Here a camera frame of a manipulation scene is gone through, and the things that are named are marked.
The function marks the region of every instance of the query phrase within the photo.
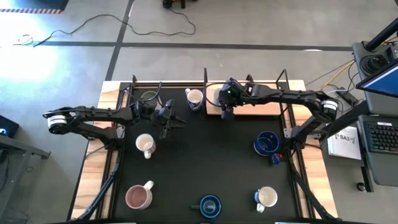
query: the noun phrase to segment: concrete floor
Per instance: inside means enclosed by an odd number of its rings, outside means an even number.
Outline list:
[[[35,40],[52,30],[71,31],[97,14],[123,18],[128,0],[70,0],[61,15],[0,13],[0,113],[21,125],[18,140],[52,151],[47,161],[32,160],[35,170],[26,174],[13,215],[32,223],[65,221],[83,160],[87,141],[76,134],[48,133],[43,112],[61,106],[96,105],[114,47],[36,48],[10,46],[23,34]],[[289,50],[290,45],[342,46],[369,40],[395,19],[398,7],[393,0],[199,0],[187,1],[187,14],[197,25],[192,37],[134,35],[127,28],[124,42],[262,44],[286,45],[285,50],[187,49],[122,47],[112,80],[201,80],[203,67],[209,79],[275,79],[286,68],[291,79],[309,82],[352,59],[351,52],[308,52]],[[159,30],[191,32],[182,16],[162,8],[159,0],[136,0],[130,24],[138,32]],[[120,23],[112,18],[91,21],[72,36],[57,35],[51,41],[115,42]],[[317,89],[334,73],[307,86]],[[346,73],[333,84],[348,86]],[[363,92],[352,91],[363,98]],[[344,220],[397,223],[398,189],[375,185],[375,192],[356,191],[361,181],[355,162],[325,158],[326,169],[339,217]]]

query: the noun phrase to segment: blue mug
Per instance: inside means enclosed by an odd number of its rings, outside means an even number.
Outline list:
[[[260,133],[254,141],[254,150],[261,156],[272,156],[279,148],[279,138],[271,131]]]
[[[207,219],[216,218],[221,212],[221,202],[215,195],[206,195],[200,200],[199,205],[192,205],[192,210],[200,210],[201,215]]]

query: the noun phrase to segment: wooden platform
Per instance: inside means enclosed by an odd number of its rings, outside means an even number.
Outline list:
[[[98,103],[99,108],[115,108],[118,99],[119,85],[120,85],[119,81],[109,81],[103,83],[101,97],[99,98],[99,103]],[[289,85],[291,90],[305,90],[305,85],[303,80],[291,80],[289,81]],[[251,110],[250,107],[251,107],[250,105],[246,105],[245,109],[240,109],[241,112],[239,113],[243,113],[243,111],[246,110]],[[276,111],[280,112],[279,104],[278,108],[272,105],[268,107],[262,105],[261,108],[263,110],[262,114],[275,114]],[[303,124],[309,117],[311,117],[311,113],[304,106],[293,105],[293,111],[295,115],[296,125]],[[290,122],[288,116],[286,116],[286,120],[289,126]],[[111,124],[106,122],[96,122],[95,125],[103,128],[110,126]],[[307,142],[317,146],[319,145],[319,142],[314,139],[308,139]],[[88,145],[87,153],[90,153],[101,146],[102,144],[100,141],[98,140],[92,141]],[[326,167],[323,162],[321,150],[319,150],[316,147],[306,146],[306,148],[302,152],[303,152],[305,168],[307,171],[307,177],[312,192],[320,201],[320,203],[326,208],[326,210],[334,217],[337,217],[335,202],[333,200],[333,195],[330,189],[328,175],[326,173]],[[296,155],[294,157],[295,157],[296,168],[297,170],[299,170],[299,167],[297,166],[296,162],[297,161]],[[98,152],[92,154],[90,157],[88,157],[85,160],[80,177],[80,183],[78,186],[78,192],[73,206],[72,218],[79,217],[85,211],[87,206],[93,201],[96,194],[99,192],[101,187],[101,180],[103,177],[105,160],[106,160],[106,150],[104,149],[101,149]],[[299,193],[300,193],[300,201],[302,204],[302,210],[304,216],[308,217],[308,210],[307,210],[304,193],[301,190]],[[110,190],[106,196],[106,200],[104,203],[103,212],[102,212],[103,218],[106,218],[108,214],[109,197],[110,197]]]

